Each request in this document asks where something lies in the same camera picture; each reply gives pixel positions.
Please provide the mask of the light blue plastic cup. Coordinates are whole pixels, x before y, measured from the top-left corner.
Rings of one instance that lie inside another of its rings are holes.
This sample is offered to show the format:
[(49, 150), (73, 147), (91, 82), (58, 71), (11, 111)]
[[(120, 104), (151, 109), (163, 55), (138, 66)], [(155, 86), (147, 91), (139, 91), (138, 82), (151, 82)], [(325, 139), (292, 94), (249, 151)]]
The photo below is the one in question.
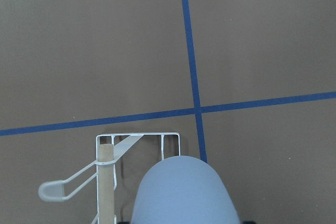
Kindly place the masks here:
[(142, 178), (131, 223), (240, 223), (219, 175), (207, 163), (173, 156)]

